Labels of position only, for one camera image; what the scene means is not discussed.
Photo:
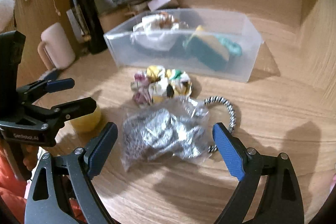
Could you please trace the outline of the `person's hand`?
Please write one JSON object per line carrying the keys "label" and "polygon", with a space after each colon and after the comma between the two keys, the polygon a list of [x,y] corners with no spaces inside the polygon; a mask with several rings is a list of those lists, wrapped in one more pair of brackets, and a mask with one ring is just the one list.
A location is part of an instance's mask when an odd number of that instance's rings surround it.
{"label": "person's hand", "polygon": [[24,153],[23,164],[29,171],[32,171],[37,165],[39,147],[24,145],[24,148],[26,151]]}

